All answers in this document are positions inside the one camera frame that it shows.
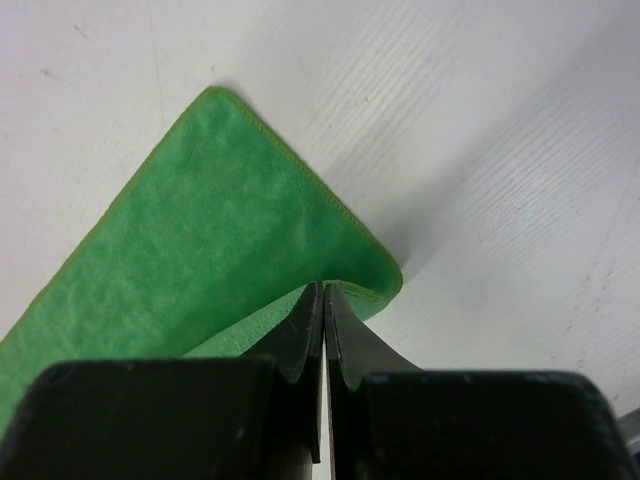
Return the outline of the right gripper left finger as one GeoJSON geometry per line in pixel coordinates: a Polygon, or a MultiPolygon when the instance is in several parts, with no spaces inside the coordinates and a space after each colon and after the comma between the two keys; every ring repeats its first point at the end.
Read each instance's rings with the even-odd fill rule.
{"type": "Polygon", "coordinates": [[[323,287],[244,354],[54,364],[1,442],[5,479],[307,479],[320,460],[323,287]]]}

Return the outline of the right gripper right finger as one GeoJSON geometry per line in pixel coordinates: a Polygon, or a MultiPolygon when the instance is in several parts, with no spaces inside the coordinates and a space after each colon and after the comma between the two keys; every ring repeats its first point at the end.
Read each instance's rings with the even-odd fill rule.
{"type": "Polygon", "coordinates": [[[424,370],[324,294],[336,479],[635,479],[613,412],[555,370],[424,370]]]}

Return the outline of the green microfiber towel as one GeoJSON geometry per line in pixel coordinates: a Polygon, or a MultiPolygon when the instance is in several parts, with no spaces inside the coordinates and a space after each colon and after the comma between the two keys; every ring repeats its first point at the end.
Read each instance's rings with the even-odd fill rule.
{"type": "Polygon", "coordinates": [[[235,92],[205,89],[1,343],[1,421],[69,360],[241,352],[306,285],[369,318],[393,256],[235,92]]]}

